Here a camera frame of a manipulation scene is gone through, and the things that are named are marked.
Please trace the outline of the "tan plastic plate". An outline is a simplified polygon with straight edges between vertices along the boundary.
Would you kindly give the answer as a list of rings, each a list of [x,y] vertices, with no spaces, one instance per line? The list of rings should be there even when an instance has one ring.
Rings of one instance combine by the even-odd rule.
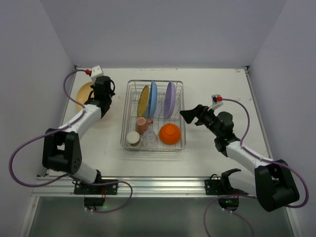
[[[88,98],[94,97],[93,88],[91,87],[92,85],[92,82],[87,82],[78,90],[76,96],[76,101],[78,103],[84,104],[88,100]]]

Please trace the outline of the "green woven pattern plate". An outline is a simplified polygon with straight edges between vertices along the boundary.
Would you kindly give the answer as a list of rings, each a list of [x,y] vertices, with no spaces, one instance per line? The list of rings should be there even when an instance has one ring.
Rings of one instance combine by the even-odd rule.
[[[146,85],[142,89],[142,92],[139,97],[138,107],[137,107],[137,116],[142,117],[147,109],[149,102],[150,89],[149,86]]]

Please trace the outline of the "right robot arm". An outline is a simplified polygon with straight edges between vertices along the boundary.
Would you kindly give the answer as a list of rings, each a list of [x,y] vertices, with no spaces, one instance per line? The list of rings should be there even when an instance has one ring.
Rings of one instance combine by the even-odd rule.
[[[299,200],[300,195],[291,174],[283,160],[273,161],[260,158],[253,151],[246,151],[233,132],[233,116],[228,112],[215,115],[213,109],[197,105],[192,110],[182,110],[180,115],[187,124],[194,118],[196,126],[204,125],[215,136],[215,147],[224,156],[235,160],[254,175],[254,185],[242,188],[257,197],[260,205],[268,212],[287,206]]]

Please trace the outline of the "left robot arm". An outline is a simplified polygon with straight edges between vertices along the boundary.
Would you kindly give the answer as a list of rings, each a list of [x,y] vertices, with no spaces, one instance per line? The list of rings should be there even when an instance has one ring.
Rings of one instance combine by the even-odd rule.
[[[78,180],[96,183],[100,172],[82,161],[80,139],[104,117],[115,95],[115,84],[108,76],[96,78],[94,97],[67,124],[45,133],[42,164],[45,168],[70,174]]]

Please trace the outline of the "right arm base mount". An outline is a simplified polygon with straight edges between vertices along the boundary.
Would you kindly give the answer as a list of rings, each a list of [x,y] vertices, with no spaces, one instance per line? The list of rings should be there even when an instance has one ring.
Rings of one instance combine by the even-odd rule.
[[[206,195],[234,195],[233,197],[222,197],[218,200],[218,204],[229,211],[236,211],[239,206],[239,198],[237,195],[245,194],[244,191],[235,189],[230,185],[229,176],[235,172],[240,172],[238,168],[227,170],[218,176],[212,174],[209,179],[204,181]]]

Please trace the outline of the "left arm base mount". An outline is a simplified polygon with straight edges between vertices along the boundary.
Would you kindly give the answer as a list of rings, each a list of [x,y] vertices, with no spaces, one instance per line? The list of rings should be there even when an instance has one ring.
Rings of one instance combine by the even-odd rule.
[[[103,206],[107,195],[116,195],[118,192],[117,184],[93,186],[75,180],[72,183],[75,185],[74,194],[84,195],[84,207],[94,210]]]

